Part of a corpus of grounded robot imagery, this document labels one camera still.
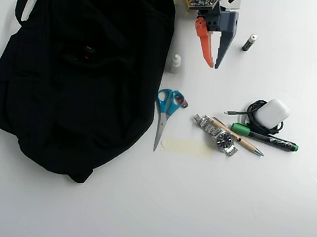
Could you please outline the blue-grey gripper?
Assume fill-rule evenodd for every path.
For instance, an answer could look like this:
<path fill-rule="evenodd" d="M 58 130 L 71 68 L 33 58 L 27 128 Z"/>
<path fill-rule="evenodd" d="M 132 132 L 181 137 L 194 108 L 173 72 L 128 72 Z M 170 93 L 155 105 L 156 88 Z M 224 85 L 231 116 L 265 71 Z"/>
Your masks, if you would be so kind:
<path fill-rule="evenodd" d="M 204 16 L 199 15 L 196 18 L 195 29 L 200 38 L 202 55 L 209 67 L 217 69 L 220 66 L 236 36 L 238 18 L 239 12 L 237 10 L 229 10 L 220 6 L 216 6 L 210 11 L 207 10 Z M 211 34 L 214 31 L 221 32 L 215 65 L 211 52 Z"/>

